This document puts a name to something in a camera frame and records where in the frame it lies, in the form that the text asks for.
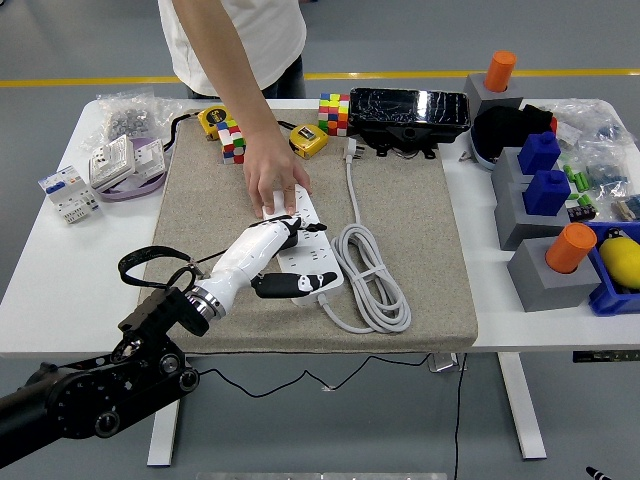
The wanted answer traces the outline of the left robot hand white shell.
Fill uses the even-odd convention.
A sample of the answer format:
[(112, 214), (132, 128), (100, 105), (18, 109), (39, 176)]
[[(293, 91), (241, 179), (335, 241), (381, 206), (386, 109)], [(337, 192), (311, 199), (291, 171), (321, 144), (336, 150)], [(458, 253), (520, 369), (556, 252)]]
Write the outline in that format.
[(260, 298), (290, 299), (298, 306), (335, 296), (344, 277), (325, 230), (321, 223), (289, 215), (254, 224), (186, 297), (211, 321), (230, 313), (237, 293), (248, 287)]

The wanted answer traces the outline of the person's right hand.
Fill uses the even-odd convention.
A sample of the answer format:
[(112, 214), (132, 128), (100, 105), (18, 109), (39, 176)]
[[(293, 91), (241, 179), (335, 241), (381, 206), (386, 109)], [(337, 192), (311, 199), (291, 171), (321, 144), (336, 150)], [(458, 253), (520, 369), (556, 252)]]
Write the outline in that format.
[(283, 192), (287, 213), (296, 211), (295, 188), (304, 187), (311, 193), (311, 180), (284, 137), (276, 131), (261, 130), (244, 134), (247, 142), (243, 173), (254, 214), (274, 212), (275, 186)]

